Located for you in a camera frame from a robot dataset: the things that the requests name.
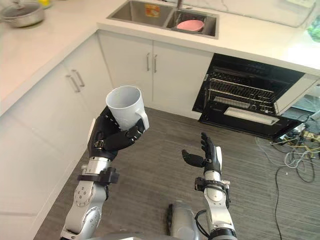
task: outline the black oven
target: black oven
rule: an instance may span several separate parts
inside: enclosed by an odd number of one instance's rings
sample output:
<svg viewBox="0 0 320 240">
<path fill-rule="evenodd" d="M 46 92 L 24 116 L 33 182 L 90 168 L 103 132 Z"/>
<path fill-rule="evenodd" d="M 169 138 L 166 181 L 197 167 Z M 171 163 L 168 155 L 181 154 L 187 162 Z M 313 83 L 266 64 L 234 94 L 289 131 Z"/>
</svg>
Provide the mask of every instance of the black oven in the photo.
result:
<svg viewBox="0 0 320 240">
<path fill-rule="evenodd" d="M 215 53 L 192 110 L 202 123 L 274 140 L 301 124 L 279 116 L 277 100 L 303 75 Z"/>
</svg>

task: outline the white countertop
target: white countertop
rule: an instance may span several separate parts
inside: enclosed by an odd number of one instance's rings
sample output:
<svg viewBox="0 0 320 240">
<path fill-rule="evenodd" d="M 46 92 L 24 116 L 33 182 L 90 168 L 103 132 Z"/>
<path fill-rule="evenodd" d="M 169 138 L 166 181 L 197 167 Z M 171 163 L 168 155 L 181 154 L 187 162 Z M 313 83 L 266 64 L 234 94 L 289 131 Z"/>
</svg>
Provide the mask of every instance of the white countertop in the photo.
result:
<svg viewBox="0 0 320 240">
<path fill-rule="evenodd" d="M 37 27 L 19 29 L 0 23 L 0 115 L 98 29 L 320 76 L 320 43 L 302 29 L 201 8 L 193 9 L 220 16 L 218 39 L 106 19 L 124 2 L 54 1 Z"/>
</svg>

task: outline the pot lid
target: pot lid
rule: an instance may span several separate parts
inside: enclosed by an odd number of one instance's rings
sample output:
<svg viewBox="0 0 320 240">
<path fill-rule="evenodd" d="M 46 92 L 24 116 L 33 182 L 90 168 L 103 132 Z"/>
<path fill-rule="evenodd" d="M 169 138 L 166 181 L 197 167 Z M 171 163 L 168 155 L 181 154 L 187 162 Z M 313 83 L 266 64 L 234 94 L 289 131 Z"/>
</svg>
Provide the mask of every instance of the pot lid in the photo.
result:
<svg viewBox="0 0 320 240">
<path fill-rule="evenodd" d="M 1 11 L 3 18 L 18 18 L 37 11 L 42 6 L 37 2 L 22 2 L 12 4 Z"/>
</svg>

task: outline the open oven door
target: open oven door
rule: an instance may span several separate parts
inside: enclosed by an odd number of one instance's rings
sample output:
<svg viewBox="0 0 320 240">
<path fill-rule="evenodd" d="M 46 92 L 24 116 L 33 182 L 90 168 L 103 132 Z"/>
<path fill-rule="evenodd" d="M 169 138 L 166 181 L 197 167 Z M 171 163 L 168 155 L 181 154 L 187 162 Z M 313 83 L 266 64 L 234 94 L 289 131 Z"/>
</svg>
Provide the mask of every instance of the open oven door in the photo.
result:
<svg viewBox="0 0 320 240">
<path fill-rule="evenodd" d="M 210 100 L 199 122 L 275 140 L 302 122 Z"/>
</svg>

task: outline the pink bowl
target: pink bowl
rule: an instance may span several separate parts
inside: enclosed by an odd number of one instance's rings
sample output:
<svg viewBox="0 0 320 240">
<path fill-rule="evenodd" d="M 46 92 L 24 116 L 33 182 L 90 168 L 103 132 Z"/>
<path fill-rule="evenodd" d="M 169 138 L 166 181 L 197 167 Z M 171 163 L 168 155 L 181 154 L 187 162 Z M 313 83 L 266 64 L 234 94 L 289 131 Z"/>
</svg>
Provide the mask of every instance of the pink bowl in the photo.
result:
<svg viewBox="0 0 320 240">
<path fill-rule="evenodd" d="M 182 30 L 188 30 L 193 32 L 198 32 L 200 29 L 204 27 L 204 22 L 200 20 L 188 20 L 180 22 L 176 28 Z"/>
</svg>

